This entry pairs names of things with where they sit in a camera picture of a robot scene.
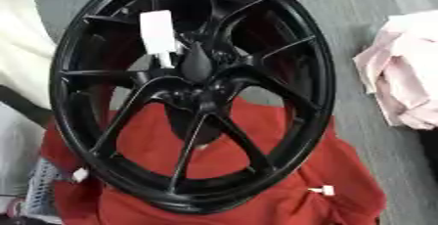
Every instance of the small white tag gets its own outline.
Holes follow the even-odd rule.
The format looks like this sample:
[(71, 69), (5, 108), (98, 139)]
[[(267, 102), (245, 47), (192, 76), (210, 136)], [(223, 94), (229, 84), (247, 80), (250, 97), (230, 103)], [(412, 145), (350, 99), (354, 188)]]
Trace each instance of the small white tag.
[(158, 55), (162, 67), (172, 68), (169, 53), (177, 49), (171, 12), (140, 14), (140, 30), (148, 55)]
[(76, 171), (74, 171), (72, 178), (75, 182), (81, 183), (83, 180), (87, 179), (88, 174), (89, 174), (88, 170), (81, 167)]
[(326, 197), (333, 197), (334, 196), (334, 187), (331, 185), (324, 185), (323, 188), (310, 188), (309, 191), (314, 193), (321, 193)]

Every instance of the gray carpet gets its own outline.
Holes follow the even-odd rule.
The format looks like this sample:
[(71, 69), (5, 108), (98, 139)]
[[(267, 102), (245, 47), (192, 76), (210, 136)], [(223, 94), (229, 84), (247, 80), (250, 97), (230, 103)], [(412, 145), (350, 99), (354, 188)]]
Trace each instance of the gray carpet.
[[(58, 39), (86, 0), (37, 0), (43, 22)], [(367, 29), (389, 15), (438, 7), (438, 0), (300, 0), (331, 47), (337, 72), (337, 131), (349, 141), (387, 194), (383, 225), (438, 224), (438, 186), (416, 134), (386, 125), (375, 100), (364, 94), (351, 58), (370, 40)]]

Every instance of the black object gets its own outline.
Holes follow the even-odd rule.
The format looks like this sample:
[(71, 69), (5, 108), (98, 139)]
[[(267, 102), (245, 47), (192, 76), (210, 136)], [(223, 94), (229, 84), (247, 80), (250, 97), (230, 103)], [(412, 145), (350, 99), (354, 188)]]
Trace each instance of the black object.
[[(145, 54), (138, 18), (151, 10), (172, 12), (185, 55), (174, 55), (175, 69), (126, 70)], [(197, 76), (187, 74), (186, 59), (203, 61), (195, 68)], [(60, 131), (95, 175), (160, 208), (194, 214), (233, 208), (296, 169), (324, 132), (335, 92), (326, 40), (296, 0), (92, 0), (66, 30), (51, 73)], [(131, 94), (107, 123), (115, 86)], [(239, 92), (250, 86), (285, 102), (288, 130), (268, 155), (228, 115)], [(154, 102), (184, 112), (190, 123), (171, 176), (149, 171), (116, 150), (122, 128)], [(208, 142), (198, 136), (205, 127), (228, 134), (247, 154), (247, 168), (188, 179), (195, 146)]]

